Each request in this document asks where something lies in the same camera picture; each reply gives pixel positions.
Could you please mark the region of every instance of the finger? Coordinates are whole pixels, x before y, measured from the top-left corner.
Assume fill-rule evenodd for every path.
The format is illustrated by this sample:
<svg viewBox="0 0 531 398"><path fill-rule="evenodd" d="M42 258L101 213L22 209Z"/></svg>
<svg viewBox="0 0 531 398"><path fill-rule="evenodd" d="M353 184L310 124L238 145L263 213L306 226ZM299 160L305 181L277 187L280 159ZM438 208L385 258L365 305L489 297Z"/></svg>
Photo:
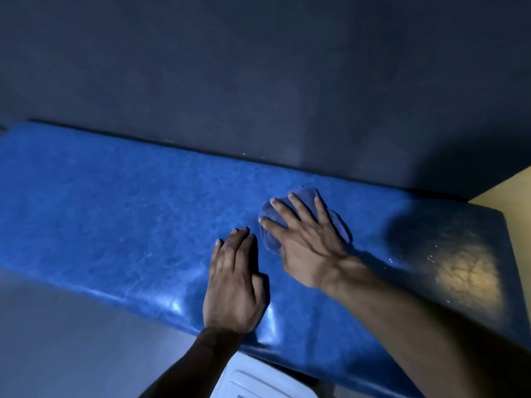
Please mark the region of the finger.
<svg viewBox="0 0 531 398"><path fill-rule="evenodd" d="M216 273L218 253L219 253L219 249L222 247L222 244L223 242L220 239L216 240L216 244L214 245L214 250L212 251L212 257L210 258L210 268L208 271L209 280L212 279L212 277Z"/></svg>
<svg viewBox="0 0 531 398"><path fill-rule="evenodd" d="M288 234L288 230L280 223L272 221L265 216L261 217L259 222L262 227L272 234L276 240L280 241L280 243L282 243L284 237Z"/></svg>
<svg viewBox="0 0 531 398"><path fill-rule="evenodd" d="M284 219L284 221L287 223L289 228L293 228L298 225L300 221L295 216L295 213L286 204L277 198L272 198L270 202L275 211L277 211L282 219Z"/></svg>
<svg viewBox="0 0 531 398"><path fill-rule="evenodd" d="M240 248L242 241L247 237L249 228L244 227L242 230L234 229L225 244L222 247L223 252L223 270L234 271L234 262L236 260L236 252Z"/></svg>
<svg viewBox="0 0 531 398"><path fill-rule="evenodd" d="M320 224L326 225L330 223L328 211L324 207L323 200L318 195L315 196L315 209L317 210L317 220Z"/></svg>
<svg viewBox="0 0 531 398"><path fill-rule="evenodd" d="M254 299L257 305L264 305L266 295L264 292L264 281L260 275L253 274L251 276L251 283L253 284Z"/></svg>
<svg viewBox="0 0 531 398"><path fill-rule="evenodd" d="M297 210L297 215L301 218L303 222L315 222L313 219L312 213L309 211L308 207L304 205L299 197L293 193L288 194L288 198Z"/></svg>
<svg viewBox="0 0 531 398"><path fill-rule="evenodd" d="M249 235L242 241L242 245L236 252L236 260L234 262L234 271L240 271L243 274L249 274L249 253L254 243L254 234Z"/></svg>

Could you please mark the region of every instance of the blue tabletop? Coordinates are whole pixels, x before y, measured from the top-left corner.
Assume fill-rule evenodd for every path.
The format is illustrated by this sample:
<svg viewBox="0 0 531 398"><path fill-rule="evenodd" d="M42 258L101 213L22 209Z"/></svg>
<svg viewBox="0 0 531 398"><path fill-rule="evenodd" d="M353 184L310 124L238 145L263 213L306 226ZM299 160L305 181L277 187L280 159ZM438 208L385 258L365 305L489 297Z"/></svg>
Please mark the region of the blue tabletop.
<svg viewBox="0 0 531 398"><path fill-rule="evenodd" d="M261 243L264 201L298 186L320 191L382 276L531 347L498 211L34 122L0 138L0 266L197 334L215 240L248 226ZM259 248L259 267L271 299L243 351L374 396L421 396L279 256Z"/></svg>

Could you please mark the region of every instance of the person's left arm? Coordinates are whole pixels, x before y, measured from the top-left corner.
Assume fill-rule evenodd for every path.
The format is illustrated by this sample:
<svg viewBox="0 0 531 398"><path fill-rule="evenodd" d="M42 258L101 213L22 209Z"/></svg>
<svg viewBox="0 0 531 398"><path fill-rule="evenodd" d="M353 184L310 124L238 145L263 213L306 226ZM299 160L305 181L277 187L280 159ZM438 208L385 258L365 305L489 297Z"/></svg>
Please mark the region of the person's left arm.
<svg viewBox="0 0 531 398"><path fill-rule="evenodd" d="M140 398L208 398L244 335L257 326L265 298L262 278L249 273L254 236L248 234L247 228L234 229L224 244L216 242L203 304L205 329Z"/></svg>

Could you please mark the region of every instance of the yellow wall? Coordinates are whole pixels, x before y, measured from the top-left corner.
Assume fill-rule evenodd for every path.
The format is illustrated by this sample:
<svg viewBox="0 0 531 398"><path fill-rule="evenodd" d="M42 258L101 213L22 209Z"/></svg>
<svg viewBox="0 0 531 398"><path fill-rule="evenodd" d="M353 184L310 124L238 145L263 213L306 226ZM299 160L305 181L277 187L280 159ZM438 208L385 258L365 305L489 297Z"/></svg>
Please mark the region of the yellow wall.
<svg viewBox="0 0 531 398"><path fill-rule="evenodd" d="M531 317L531 167L470 201L505 215Z"/></svg>

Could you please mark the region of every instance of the dark gray wall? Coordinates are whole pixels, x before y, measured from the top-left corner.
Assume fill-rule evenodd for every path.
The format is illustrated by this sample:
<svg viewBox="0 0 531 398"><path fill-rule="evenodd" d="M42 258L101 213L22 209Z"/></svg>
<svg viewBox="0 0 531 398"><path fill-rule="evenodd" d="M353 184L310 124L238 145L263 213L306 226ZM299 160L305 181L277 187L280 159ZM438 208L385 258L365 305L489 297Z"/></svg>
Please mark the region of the dark gray wall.
<svg viewBox="0 0 531 398"><path fill-rule="evenodd" d="M531 165L531 0L0 0L0 118L471 198Z"/></svg>

